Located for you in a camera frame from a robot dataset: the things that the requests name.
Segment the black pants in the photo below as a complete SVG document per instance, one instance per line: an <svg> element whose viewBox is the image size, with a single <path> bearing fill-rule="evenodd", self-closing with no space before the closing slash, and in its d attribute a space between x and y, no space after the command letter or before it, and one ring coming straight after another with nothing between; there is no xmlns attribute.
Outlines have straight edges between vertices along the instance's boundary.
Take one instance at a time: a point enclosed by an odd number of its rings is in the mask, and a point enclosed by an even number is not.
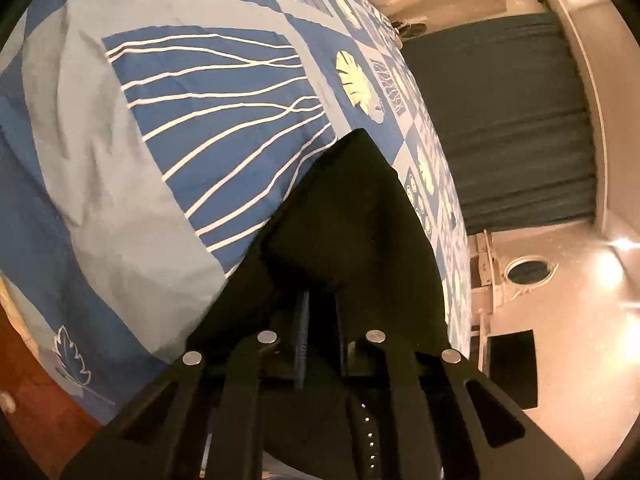
<svg viewBox="0 0 640 480"><path fill-rule="evenodd" d="M436 259L362 129L311 166L188 345L217 381L206 477L262 454L320 479L436 479L425 388L448 344Z"/></svg>

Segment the black television screen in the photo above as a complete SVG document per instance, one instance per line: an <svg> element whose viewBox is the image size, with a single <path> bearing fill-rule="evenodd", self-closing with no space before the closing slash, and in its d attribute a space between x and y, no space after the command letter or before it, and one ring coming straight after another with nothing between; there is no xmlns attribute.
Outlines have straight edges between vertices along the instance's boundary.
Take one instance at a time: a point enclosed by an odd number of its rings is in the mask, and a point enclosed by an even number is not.
<svg viewBox="0 0 640 480"><path fill-rule="evenodd" d="M522 410L538 406L538 368L533 330L488 338L489 378Z"/></svg>

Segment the cream vanity dresser with mirror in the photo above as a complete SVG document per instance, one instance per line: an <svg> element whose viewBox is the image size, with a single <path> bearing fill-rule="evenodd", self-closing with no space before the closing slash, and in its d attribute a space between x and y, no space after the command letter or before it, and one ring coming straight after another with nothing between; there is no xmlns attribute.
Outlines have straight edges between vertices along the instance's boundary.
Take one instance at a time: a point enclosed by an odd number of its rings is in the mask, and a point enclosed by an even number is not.
<svg viewBox="0 0 640 480"><path fill-rule="evenodd" d="M542 255L501 258L492 235L468 237L472 278L471 338L477 342L477 367L489 373L491 318L499 308L547 285L559 263Z"/></svg>

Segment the blue patterned bed sheet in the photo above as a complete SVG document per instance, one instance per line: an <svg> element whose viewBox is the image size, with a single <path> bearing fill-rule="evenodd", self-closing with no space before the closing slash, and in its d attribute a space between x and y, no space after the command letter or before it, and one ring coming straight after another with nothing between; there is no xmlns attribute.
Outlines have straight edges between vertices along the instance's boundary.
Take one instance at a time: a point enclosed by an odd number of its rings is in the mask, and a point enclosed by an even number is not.
<svg viewBox="0 0 640 480"><path fill-rule="evenodd" d="M357 128L397 171L468 352L454 179L368 0L32 0L1 52L1 274L44 370L109 422Z"/></svg>

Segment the dark green curtain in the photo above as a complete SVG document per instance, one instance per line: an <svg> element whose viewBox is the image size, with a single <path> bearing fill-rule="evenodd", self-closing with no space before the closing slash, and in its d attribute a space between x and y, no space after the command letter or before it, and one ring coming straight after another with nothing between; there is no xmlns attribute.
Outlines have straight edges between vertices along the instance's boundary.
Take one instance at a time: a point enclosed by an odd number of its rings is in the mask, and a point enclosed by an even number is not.
<svg viewBox="0 0 640 480"><path fill-rule="evenodd" d="M401 53L454 177L466 232L594 218L589 105L554 13L432 32Z"/></svg>

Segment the small desk fan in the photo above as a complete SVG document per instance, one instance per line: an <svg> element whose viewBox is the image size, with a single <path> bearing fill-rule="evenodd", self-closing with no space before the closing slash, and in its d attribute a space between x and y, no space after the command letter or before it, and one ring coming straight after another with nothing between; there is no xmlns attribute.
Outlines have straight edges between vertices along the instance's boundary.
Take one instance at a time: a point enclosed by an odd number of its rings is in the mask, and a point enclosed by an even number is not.
<svg viewBox="0 0 640 480"><path fill-rule="evenodd" d="M428 32L427 24L422 22L409 23L394 21L392 25L402 42L424 36Z"/></svg>

